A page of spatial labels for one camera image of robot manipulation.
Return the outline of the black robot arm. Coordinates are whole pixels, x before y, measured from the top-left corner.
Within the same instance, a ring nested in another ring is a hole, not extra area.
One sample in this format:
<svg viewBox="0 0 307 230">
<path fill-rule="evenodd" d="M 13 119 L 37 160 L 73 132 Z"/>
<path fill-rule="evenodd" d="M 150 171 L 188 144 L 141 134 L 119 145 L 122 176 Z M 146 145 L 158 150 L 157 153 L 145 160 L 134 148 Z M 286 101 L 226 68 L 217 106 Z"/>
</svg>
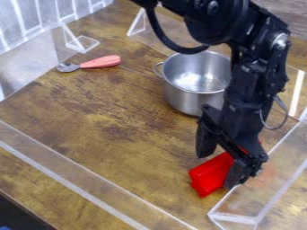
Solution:
<svg viewBox="0 0 307 230">
<path fill-rule="evenodd" d="M 285 72 L 289 51 L 288 25 L 252 0 L 130 0 L 144 8 L 153 32 L 173 51 L 192 55 L 208 47 L 226 44 L 230 48 L 229 85 L 217 110 L 201 106 L 197 120 L 194 151 L 202 158 L 220 146 L 230 155 L 222 187 L 229 189 L 254 177 L 268 160 L 258 141 L 266 127 L 272 104 L 289 80 Z M 166 37 L 154 13 L 157 6 L 182 17 L 194 48 L 178 46 Z"/>
</svg>

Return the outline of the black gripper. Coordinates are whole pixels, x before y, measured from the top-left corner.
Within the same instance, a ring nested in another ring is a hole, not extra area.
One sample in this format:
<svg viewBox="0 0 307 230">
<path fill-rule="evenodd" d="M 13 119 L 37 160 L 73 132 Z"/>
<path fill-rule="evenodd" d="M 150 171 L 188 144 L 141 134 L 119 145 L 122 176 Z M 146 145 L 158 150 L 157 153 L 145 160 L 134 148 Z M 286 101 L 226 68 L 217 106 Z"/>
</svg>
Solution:
<svg viewBox="0 0 307 230">
<path fill-rule="evenodd" d="M 225 98 L 221 109 L 201 106 L 194 136 L 194 153 L 198 158 L 213 154 L 220 146 L 234 159 L 222 187 L 232 189 L 254 177 L 268 160 L 258 142 L 268 115 L 266 101 L 245 101 Z"/>
</svg>

